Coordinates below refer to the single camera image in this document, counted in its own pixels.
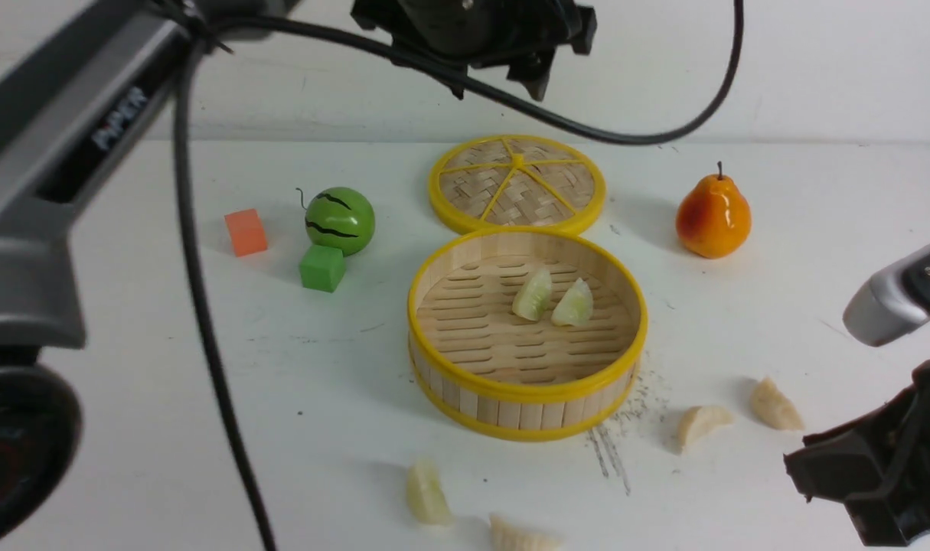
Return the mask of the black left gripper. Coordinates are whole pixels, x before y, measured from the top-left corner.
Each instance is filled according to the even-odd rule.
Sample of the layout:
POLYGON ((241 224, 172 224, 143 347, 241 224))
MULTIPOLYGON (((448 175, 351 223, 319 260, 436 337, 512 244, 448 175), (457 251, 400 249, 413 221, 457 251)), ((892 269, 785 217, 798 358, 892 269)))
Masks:
POLYGON ((454 72, 507 67, 507 79, 544 99, 556 49, 588 55, 597 29, 594 8, 573 1, 356 1, 351 17, 380 29, 398 51, 454 72))

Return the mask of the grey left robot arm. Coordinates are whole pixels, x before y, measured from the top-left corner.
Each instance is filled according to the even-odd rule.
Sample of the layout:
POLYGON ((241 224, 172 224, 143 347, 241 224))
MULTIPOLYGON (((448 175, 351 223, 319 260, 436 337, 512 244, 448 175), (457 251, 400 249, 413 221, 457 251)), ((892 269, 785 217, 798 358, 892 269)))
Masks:
POLYGON ((175 98, 178 219, 200 338, 235 467, 266 550, 276 548, 235 422, 193 230, 191 81, 227 41, 300 29, 294 1, 95 1, 0 80, 0 540, 38 509, 82 435, 75 390, 39 363, 86 345, 69 234, 175 98))

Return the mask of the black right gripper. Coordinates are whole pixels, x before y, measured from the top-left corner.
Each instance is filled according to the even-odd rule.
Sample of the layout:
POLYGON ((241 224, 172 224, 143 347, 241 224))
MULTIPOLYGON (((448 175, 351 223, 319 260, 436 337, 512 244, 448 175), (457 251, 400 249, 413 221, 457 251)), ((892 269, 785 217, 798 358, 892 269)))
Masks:
POLYGON ((882 407, 806 435, 784 457, 797 492, 842 504, 868 547, 907 547, 930 534, 930 360, 882 407))

